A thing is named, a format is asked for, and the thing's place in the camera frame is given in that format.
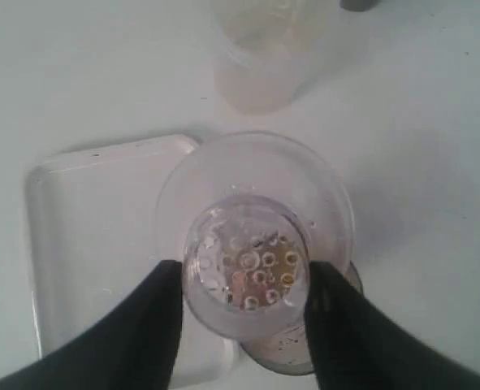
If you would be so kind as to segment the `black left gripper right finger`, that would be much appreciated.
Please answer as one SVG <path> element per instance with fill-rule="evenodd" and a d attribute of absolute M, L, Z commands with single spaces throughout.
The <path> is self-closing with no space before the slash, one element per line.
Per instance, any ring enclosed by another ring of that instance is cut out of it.
<path fill-rule="evenodd" d="M 305 332 L 321 389 L 480 389 L 480 375 L 393 323 L 330 263 L 309 264 Z"/>

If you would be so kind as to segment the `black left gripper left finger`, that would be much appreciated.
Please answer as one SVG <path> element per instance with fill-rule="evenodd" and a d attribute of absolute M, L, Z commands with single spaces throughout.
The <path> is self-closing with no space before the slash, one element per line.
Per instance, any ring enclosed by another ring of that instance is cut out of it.
<path fill-rule="evenodd" d="M 167 389 L 183 322 L 182 265 L 161 261 L 106 317 L 0 379 L 0 389 Z"/>

